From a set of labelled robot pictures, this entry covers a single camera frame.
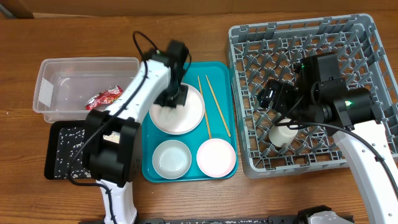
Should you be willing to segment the white tissue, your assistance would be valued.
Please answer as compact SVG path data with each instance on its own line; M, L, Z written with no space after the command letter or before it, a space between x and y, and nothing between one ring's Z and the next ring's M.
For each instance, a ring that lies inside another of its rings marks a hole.
M178 118L179 109L154 105L154 108L152 109L152 115L158 121L170 121Z

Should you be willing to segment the white rice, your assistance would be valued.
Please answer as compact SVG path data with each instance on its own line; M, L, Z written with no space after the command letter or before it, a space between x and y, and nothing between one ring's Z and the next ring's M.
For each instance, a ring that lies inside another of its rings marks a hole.
M62 128L58 135L56 147L54 179L67 179L68 169L75 154L84 144L85 130L82 127ZM90 179L91 174L82 164L81 152L72 165L71 175L73 179Z

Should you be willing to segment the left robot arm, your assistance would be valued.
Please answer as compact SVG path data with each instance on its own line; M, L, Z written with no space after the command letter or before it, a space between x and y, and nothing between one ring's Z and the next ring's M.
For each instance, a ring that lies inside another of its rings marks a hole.
M138 165L136 134L153 104L184 105L188 88L182 84L192 57L186 47L143 54L142 64L123 94L104 111L91 110L85 120L81 148L83 167L90 171L103 196L103 223L134 223L137 210L132 181Z

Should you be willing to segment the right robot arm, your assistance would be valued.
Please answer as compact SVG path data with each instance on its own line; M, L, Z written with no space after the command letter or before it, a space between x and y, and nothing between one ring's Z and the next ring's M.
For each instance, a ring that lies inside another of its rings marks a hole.
M369 221L397 223L397 166L371 92L348 89L333 52L301 59L294 72L294 85L269 80L257 95L261 108L282 115L269 136L286 142L287 133L324 127L351 169Z

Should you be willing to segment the red snack wrapper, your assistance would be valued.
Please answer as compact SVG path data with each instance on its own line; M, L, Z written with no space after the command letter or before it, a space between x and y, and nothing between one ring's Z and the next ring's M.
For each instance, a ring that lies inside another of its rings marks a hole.
M91 97L85 104L86 110L95 109L101 105L110 105L114 103L123 93L123 89L116 85L112 88L108 88L95 96Z

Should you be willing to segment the white cup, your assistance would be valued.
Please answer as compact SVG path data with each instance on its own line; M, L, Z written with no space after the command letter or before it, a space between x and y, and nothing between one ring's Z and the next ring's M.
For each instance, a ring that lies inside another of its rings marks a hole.
M287 147L295 139L297 133L297 129L272 125L269 131L269 140L276 147Z

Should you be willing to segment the grey bowl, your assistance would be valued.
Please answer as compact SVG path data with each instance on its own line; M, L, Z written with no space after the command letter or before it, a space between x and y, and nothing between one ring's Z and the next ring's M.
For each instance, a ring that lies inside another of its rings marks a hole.
M178 140L159 144L153 155L152 165L161 177L173 180L184 176L192 164L192 154L187 145Z

